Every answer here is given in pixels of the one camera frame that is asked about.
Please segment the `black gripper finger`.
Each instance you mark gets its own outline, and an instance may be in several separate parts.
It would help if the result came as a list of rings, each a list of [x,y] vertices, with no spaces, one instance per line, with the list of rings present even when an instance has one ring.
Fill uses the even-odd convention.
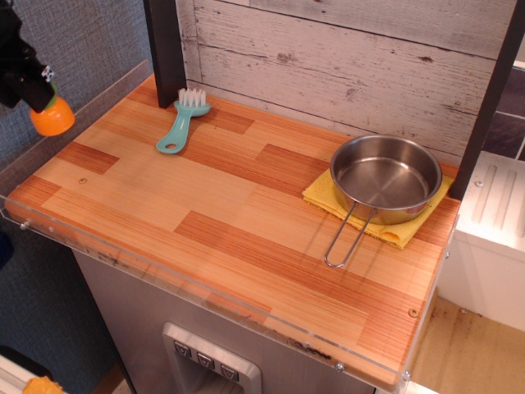
[[[35,72],[18,77],[19,96],[36,113],[41,113],[56,94],[52,84],[53,76],[53,70],[46,65]]]
[[[0,82],[0,103],[7,108],[14,108],[21,98],[19,95],[11,88],[11,86],[1,80]]]

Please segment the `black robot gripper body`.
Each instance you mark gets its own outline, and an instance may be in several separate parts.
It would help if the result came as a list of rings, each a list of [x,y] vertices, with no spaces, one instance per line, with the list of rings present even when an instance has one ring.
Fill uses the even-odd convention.
[[[36,51],[21,38],[22,21],[13,6],[13,1],[1,1],[1,78],[38,80],[43,66]]]

